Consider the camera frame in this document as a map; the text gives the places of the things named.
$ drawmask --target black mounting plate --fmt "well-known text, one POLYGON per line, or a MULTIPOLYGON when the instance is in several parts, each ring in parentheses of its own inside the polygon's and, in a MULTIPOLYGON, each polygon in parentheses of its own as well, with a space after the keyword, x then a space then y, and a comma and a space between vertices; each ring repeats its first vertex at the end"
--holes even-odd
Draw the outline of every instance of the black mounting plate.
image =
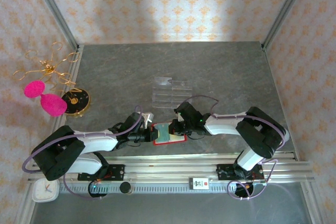
POLYGON ((246 178, 241 178, 235 174, 233 164, 218 164, 217 165, 218 180, 264 180, 264 171, 261 165, 255 165, 246 178))
MULTIPOLYGON (((104 181, 123 181, 125 174, 125 165, 109 165, 104 177, 104 181)), ((93 181, 96 179, 94 174, 80 173, 77 177, 78 181, 93 181)))

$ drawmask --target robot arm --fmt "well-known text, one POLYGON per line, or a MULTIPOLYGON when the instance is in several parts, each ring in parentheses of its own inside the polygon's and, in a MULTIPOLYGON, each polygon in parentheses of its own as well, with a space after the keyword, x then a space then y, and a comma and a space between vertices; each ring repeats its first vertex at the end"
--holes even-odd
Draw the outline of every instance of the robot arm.
MULTIPOLYGON (((233 173, 245 179, 249 176, 249 171, 264 158, 272 158, 275 150, 279 147, 282 137, 272 127, 265 123, 246 118, 254 116, 264 119, 280 131, 289 139, 288 132, 276 121, 266 115, 262 110, 251 107, 247 112, 234 115, 216 115, 210 113, 202 115, 196 111, 188 102, 183 102, 175 112, 178 119, 174 119, 169 125, 169 133, 175 135, 190 135, 196 132, 199 135, 235 134, 241 135, 249 145, 241 152, 232 165, 233 173)), ((122 148, 126 142, 152 142, 158 138, 158 131, 155 127, 147 127, 151 122, 153 114, 142 114, 140 121, 133 130, 119 135, 133 126, 139 114, 132 113, 124 123, 118 123, 103 132, 97 132, 97 136, 92 133, 73 131, 69 126, 62 126, 51 136, 38 145, 33 152, 45 144, 57 138, 67 135, 84 135, 84 137, 72 137, 54 144, 34 157, 35 162, 40 167, 48 180, 60 178, 65 173, 85 173, 92 177, 102 178, 108 171, 108 163, 97 153, 98 151, 112 151, 122 148)))
POLYGON ((249 171, 260 161, 272 158, 283 141, 282 136, 274 129, 276 127, 284 135, 285 142, 289 140, 288 131, 270 116, 257 107, 251 107, 247 112, 233 115, 217 115, 210 113, 202 115, 188 102, 182 103, 175 112, 179 119, 170 125, 171 134, 199 135, 234 134, 240 135, 249 145, 237 157, 233 164, 235 174, 239 178, 246 178, 249 171), (274 127, 263 123, 267 121, 274 127))

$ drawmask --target round clock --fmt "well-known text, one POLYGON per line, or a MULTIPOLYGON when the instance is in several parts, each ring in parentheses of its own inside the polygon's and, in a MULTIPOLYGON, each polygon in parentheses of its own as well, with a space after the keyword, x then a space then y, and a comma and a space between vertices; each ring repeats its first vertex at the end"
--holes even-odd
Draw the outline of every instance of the round clock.
POLYGON ((41 178, 34 183, 33 201, 42 203, 53 201, 59 194, 59 181, 48 181, 46 178, 41 178))
POLYGON ((90 104, 90 95, 84 89, 72 89, 62 99, 67 103, 67 115, 82 116, 90 104))

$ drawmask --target clear plastic tray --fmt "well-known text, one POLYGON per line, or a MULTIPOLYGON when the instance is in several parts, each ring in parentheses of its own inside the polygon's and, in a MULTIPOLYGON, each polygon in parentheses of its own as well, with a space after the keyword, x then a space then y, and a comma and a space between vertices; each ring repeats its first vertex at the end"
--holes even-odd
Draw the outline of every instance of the clear plastic tray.
POLYGON ((185 99, 191 97, 192 93, 193 88, 189 81, 174 81, 170 77, 155 77, 152 105, 154 108, 175 109, 185 99))

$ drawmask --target pink fuzzy pompom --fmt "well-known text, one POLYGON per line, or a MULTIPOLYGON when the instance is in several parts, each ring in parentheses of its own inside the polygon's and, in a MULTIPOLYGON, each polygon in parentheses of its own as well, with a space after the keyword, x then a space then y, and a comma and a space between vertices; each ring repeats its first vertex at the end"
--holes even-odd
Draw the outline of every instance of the pink fuzzy pompom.
POLYGON ((25 87, 24 94, 28 98, 35 98, 44 92, 45 87, 42 81, 32 81, 25 87))
POLYGON ((67 110, 67 103, 55 94, 41 94, 41 106, 51 116, 60 116, 67 110))
POLYGON ((58 95, 43 94, 45 84, 42 81, 32 81, 25 87, 24 94, 28 98, 41 96, 42 108, 51 116, 60 116, 67 110, 67 103, 58 95))

